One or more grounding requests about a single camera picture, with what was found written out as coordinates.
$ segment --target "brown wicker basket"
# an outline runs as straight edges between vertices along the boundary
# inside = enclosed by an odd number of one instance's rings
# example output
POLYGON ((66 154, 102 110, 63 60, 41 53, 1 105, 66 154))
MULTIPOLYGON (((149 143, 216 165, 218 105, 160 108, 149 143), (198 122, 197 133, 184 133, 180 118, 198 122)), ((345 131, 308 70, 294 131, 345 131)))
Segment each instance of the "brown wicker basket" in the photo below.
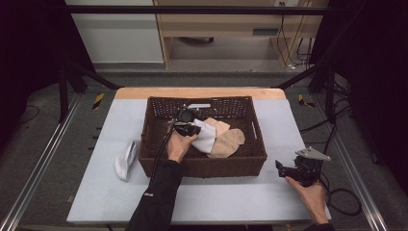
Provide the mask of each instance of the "brown wicker basket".
MULTIPOLYGON (((217 98, 150 97, 141 134, 139 161, 147 176, 151 176, 155 156, 166 135, 165 124, 183 105, 211 104, 200 109, 197 119, 213 117, 239 128, 245 135, 245 143, 228 158, 208 158, 191 146, 183 159, 184 176, 209 178, 230 176, 257 176, 267 159, 261 129, 250 96, 217 98)), ((166 149, 162 159, 167 158, 166 149)))

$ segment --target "white table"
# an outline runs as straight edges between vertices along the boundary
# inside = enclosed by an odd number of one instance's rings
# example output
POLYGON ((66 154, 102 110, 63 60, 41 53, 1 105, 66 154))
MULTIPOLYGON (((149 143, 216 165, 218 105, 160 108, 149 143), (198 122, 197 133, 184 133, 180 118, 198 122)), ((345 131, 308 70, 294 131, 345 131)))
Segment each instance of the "white table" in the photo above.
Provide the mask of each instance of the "white table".
POLYGON ((274 163, 278 160, 284 166, 293 167, 294 152, 305 148, 283 91, 279 97, 269 97, 269 90, 215 91, 218 94, 208 89, 164 89, 163 94, 154 89, 119 90, 67 221, 127 222, 138 206, 149 178, 136 160, 132 165, 130 180, 121 181, 115 175, 114 161, 119 153, 126 150, 131 140, 140 138, 147 102, 144 92, 152 96, 181 96, 180 92, 186 92, 186 97, 194 97, 198 92, 207 95, 205 97, 220 94, 251 95, 256 92, 253 94, 254 106, 268 154, 260 175, 183 178, 176 197, 173 224, 289 223, 310 220, 296 192, 283 178, 278 177, 274 163))

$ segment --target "black sleeve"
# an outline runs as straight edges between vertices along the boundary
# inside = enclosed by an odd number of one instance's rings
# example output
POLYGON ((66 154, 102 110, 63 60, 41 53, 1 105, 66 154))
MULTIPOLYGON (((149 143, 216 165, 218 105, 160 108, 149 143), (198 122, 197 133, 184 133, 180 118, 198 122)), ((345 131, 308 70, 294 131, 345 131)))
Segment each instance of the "black sleeve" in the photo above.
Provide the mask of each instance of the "black sleeve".
POLYGON ((311 226, 307 227, 304 231, 335 231, 333 225, 331 223, 326 224, 312 224, 311 226))
POLYGON ((125 231, 168 230, 182 178, 183 170, 177 162, 164 161, 141 197, 125 231))

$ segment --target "black curtain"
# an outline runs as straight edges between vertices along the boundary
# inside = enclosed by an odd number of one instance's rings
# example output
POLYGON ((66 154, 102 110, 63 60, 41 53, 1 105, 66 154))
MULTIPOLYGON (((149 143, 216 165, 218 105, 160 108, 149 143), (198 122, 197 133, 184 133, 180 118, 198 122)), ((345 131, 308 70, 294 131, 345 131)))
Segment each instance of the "black curtain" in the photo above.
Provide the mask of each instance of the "black curtain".
MULTIPOLYGON (((74 62, 95 71, 69 13, 44 6, 64 0, 1 0, 0 7, 0 147, 10 137, 31 93, 58 83, 62 65, 74 62)), ((69 78, 81 78, 69 72, 69 78)))
MULTIPOLYGON (((341 25, 339 18, 323 19, 313 50, 314 61, 330 45, 336 35, 334 28, 341 25)), ((350 103, 372 151, 408 193, 407 61, 408 1, 368 0, 347 31, 333 68, 351 85, 350 103)))

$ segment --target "hand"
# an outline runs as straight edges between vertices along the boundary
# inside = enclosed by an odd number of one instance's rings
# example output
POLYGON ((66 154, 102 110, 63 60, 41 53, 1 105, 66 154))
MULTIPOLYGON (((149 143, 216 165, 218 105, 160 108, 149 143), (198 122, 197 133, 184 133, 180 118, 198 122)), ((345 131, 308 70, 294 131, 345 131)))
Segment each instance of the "hand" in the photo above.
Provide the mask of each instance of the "hand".
POLYGON ((168 159, 180 164, 191 143, 197 139, 197 135, 183 137, 178 132, 173 131, 167 143, 168 159))
POLYGON ((285 177, 285 180, 297 191, 315 224, 329 222, 324 210, 326 191, 320 182, 316 182, 312 186, 305 188, 289 176, 285 177))

